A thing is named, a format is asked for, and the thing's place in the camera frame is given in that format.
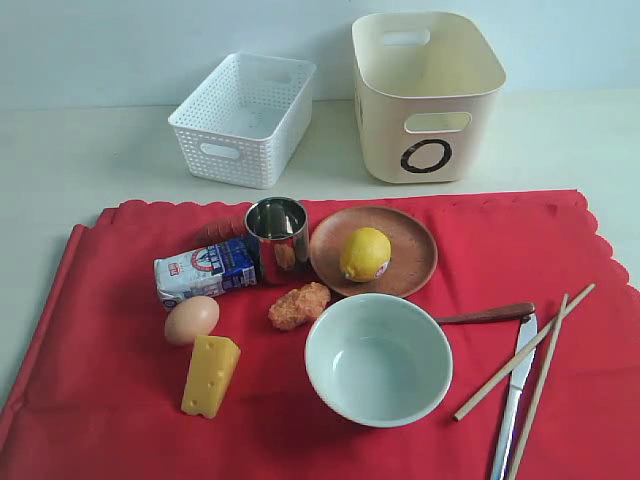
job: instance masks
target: wooden spoon handle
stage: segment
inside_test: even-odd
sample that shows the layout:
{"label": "wooden spoon handle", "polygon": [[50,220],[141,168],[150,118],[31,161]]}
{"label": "wooden spoon handle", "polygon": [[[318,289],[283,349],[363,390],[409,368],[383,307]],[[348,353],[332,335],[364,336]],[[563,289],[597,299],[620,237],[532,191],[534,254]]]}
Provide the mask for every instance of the wooden spoon handle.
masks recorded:
{"label": "wooden spoon handle", "polygon": [[439,324],[447,323],[489,323],[523,318],[536,311],[536,306],[531,302],[514,303],[506,307],[490,308],[481,312],[454,315],[452,317],[436,318]]}

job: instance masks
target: cream storage bin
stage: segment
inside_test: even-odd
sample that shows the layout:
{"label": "cream storage bin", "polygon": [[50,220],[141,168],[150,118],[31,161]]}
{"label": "cream storage bin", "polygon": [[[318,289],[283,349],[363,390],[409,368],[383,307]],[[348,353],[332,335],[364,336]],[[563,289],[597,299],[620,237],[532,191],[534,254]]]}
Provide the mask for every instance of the cream storage bin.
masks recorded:
{"label": "cream storage bin", "polygon": [[189,171],[272,187],[311,121],[313,63],[234,53],[169,117]]}
{"label": "cream storage bin", "polygon": [[352,33],[367,169],[392,183],[461,178],[506,80],[482,34],[438,12],[368,15]]}

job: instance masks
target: chopstick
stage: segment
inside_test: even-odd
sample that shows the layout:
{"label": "chopstick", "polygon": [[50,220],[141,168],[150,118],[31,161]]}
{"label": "chopstick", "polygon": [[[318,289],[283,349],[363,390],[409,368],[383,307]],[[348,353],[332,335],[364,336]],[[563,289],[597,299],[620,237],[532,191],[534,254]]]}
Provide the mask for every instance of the chopstick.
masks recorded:
{"label": "chopstick", "polygon": [[540,402],[540,396],[542,395],[542,389],[544,388],[544,382],[547,380],[547,374],[549,373],[549,367],[551,366],[553,352],[556,349],[558,335],[560,334],[560,328],[562,328],[562,320],[564,320],[564,317],[567,315],[567,300],[569,300],[569,294],[565,293],[564,298],[562,299],[560,312],[558,313],[558,319],[556,320],[555,326],[553,327],[551,341],[549,342],[549,349],[547,350],[547,354],[544,357],[544,363],[542,364],[542,370],[540,371],[540,376],[538,377],[538,381],[536,383],[536,389],[533,391],[533,397],[531,398],[531,403],[529,404],[529,410],[527,411],[527,417],[524,421],[524,426],[522,427],[522,433],[520,434],[520,438],[518,439],[518,445],[516,446],[513,462],[511,462],[511,467],[509,467],[509,476],[507,477],[507,480],[515,480],[518,473],[518,468],[520,467],[520,462],[522,461],[522,455],[524,454],[524,447],[527,445],[527,439],[529,438],[529,433],[531,432],[531,425],[533,424],[533,419],[535,418],[536,411],[538,410],[538,404]]}
{"label": "chopstick", "polygon": [[[578,306],[578,304],[584,300],[584,298],[591,293],[591,291],[596,288],[595,283],[592,283],[587,288],[585,288],[582,292],[580,292],[576,298],[574,298],[567,308],[565,309],[565,317],[569,315],[574,308]],[[556,320],[559,318],[559,315],[556,315],[542,330],[538,332],[538,334],[533,337],[529,343],[527,343],[524,347],[522,347],[518,353],[509,360],[500,370],[496,372],[496,374],[491,377],[487,383],[485,383],[480,389],[469,399],[467,402],[460,407],[460,409],[453,415],[453,418],[456,421],[462,420],[467,413],[469,413],[480,401],[487,396],[487,394],[495,387],[500,380],[506,377],[511,370],[516,368],[516,366],[526,357],[536,346],[547,336],[547,334],[551,331],[553,326],[555,325]]]}

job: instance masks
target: lemon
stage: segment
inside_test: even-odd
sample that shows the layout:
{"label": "lemon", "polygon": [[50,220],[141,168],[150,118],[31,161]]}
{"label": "lemon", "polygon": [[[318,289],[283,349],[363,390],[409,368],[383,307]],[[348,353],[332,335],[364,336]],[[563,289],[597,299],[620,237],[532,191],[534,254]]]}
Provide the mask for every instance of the lemon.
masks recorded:
{"label": "lemon", "polygon": [[391,259],[391,242],[371,227],[353,232],[340,253],[340,270],[354,282],[370,282],[380,277]]}

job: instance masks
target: egg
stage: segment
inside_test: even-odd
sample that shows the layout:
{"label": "egg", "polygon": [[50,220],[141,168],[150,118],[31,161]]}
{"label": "egg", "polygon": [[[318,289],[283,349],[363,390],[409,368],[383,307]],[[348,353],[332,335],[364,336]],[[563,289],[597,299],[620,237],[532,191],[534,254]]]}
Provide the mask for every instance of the egg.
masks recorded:
{"label": "egg", "polygon": [[220,307],[211,297],[192,297],[171,310],[164,336],[173,345],[192,344],[198,335],[209,335],[220,318]]}

